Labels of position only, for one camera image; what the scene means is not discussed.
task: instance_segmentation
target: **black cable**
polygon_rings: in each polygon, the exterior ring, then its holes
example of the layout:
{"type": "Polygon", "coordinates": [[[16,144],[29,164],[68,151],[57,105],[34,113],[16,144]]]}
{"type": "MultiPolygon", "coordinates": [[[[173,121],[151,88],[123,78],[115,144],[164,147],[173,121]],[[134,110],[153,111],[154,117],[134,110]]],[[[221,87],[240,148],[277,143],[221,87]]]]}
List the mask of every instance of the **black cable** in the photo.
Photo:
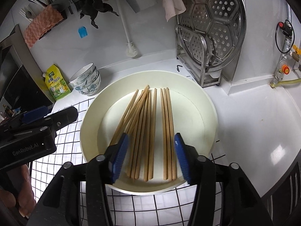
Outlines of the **black cable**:
{"type": "Polygon", "coordinates": [[[277,43],[277,31],[278,31],[278,26],[279,26],[279,23],[278,23],[277,26],[276,26],[276,30],[275,30],[275,42],[276,42],[276,46],[277,46],[279,52],[281,52],[282,54],[287,54],[287,53],[292,49],[292,47],[293,47],[293,45],[294,45],[294,43],[295,43],[295,30],[294,30],[294,28],[293,28],[293,26],[292,26],[292,24],[291,24],[291,22],[290,22],[289,20],[286,19],[286,20],[285,20],[285,23],[286,23],[286,22],[289,22],[289,24],[290,24],[290,26],[291,26],[291,28],[292,28],[292,30],[293,30],[294,40],[293,40],[292,45],[290,46],[290,48],[289,48],[286,52],[283,52],[283,51],[280,50],[280,48],[279,48],[279,46],[278,46],[278,43],[277,43]]]}

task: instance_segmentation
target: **yellow hose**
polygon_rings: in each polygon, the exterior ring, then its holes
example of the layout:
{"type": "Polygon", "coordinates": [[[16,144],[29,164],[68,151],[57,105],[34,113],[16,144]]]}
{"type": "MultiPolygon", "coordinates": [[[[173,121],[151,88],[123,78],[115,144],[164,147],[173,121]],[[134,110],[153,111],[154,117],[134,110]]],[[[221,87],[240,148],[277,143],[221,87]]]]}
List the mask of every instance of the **yellow hose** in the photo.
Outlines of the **yellow hose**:
{"type": "Polygon", "coordinates": [[[277,84],[271,83],[271,87],[275,88],[280,85],[289,85],[289,84],[296,84],[296,83],[301,83],[301,78],[295,80],[289,80],[289,81],[279,81],[277,84]]]}

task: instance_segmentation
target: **perforated metal plate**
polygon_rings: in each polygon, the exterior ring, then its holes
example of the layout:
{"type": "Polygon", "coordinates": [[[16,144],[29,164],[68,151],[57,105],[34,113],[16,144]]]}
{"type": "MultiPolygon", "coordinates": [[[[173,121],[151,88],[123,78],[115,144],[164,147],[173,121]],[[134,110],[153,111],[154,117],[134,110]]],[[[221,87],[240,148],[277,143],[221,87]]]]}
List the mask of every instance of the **perforated metal plate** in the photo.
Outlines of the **perforated metal plate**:
{"type": "Polygon", "coordinates": [[[217,71],[229,64],[239,52],[246,34],[246,10],[243,0],[183,0],[186,11],[177,16],[180,38],[186,54],[200,68],[217,71]],[[205,39],[196,44],[192,33],[205,39]],[[200,57],[198,52],[208,51],[200,57]]]}

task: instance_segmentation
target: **white countertop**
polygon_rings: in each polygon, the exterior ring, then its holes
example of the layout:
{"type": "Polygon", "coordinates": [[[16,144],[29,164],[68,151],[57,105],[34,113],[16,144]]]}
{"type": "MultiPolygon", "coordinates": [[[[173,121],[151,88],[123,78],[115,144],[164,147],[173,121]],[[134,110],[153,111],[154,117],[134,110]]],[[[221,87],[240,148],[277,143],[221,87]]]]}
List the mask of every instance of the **white countertop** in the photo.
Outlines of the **white countertop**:
{"type": "MultiPolygon", "coordinates": [[[[121,77],[144,70],[177,73],[180,61],[165,60],[130,68],[102,79],[101,88],[121,77]]],[[[179,67],[181,75],[193,80],[179,67]]],[[[287,171],[301,149],[301,117],[291,95],[269,85],[226,95],[220,87],[204,89],[212,99],[219,120],[218,137],[229,162],[237,162],[260,196],[263,196],[287,171]]],[[[56,102],[53,111],[89,97],[72,91],[56,102]]]]}

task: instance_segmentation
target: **white bottle brush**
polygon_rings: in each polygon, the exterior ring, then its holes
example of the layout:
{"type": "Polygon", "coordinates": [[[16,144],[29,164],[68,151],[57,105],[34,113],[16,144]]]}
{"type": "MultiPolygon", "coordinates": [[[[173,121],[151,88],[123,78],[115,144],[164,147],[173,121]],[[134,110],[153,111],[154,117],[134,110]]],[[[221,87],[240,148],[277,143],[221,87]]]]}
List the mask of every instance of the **white bottle brush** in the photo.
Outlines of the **white bottle brush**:
{"type": "Polygon", "coordinates": [[[125,53],[126,53],[126,55],[128,57],[135,58],[138,55],[138,51],[135,48],[135,46],[133,45],[133,43],[130,41],[130,37],[128,35],[128,31],[127,31],[127,28],[125,26],[125,20],[124,20],[124,17],[123,17],[123,13],[122,13],[122,10],[121,10],[121,6],[120,6],[119,0],[116,0],[116,4],[117,4],[119,15],[120,15],[120,18],[121,18],[121,21],[122,21],[122,24],[123,24],[123,28],[124,28],[124,32],[125,32],[125,35],[126,35],[126,39],[128,40],[128,44],[127,44],[128,48],[126,49],[125,53]]]}

